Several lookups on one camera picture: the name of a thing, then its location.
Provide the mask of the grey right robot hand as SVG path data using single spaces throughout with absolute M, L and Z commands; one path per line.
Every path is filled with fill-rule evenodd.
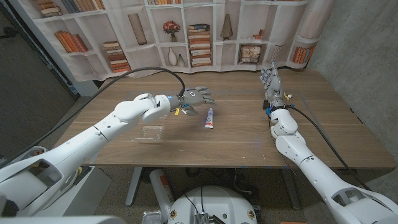
M 261 70 L 260 80 L 265 89 L 265 98 L 271 107 L 284 105 L 282 82 L 275 67 Z

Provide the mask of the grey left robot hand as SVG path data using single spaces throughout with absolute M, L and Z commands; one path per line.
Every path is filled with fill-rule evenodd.
M 197 86 L 192 89 L 185 90 L 182 97 L 180 109 L 182 112 L 188 116 L 196 116 L 198 112 L 194 109 L 196 106 L 201 106 L 203 104 L 215 105 L 215 100 L 210 96 L 208 88 L 205 86 Z

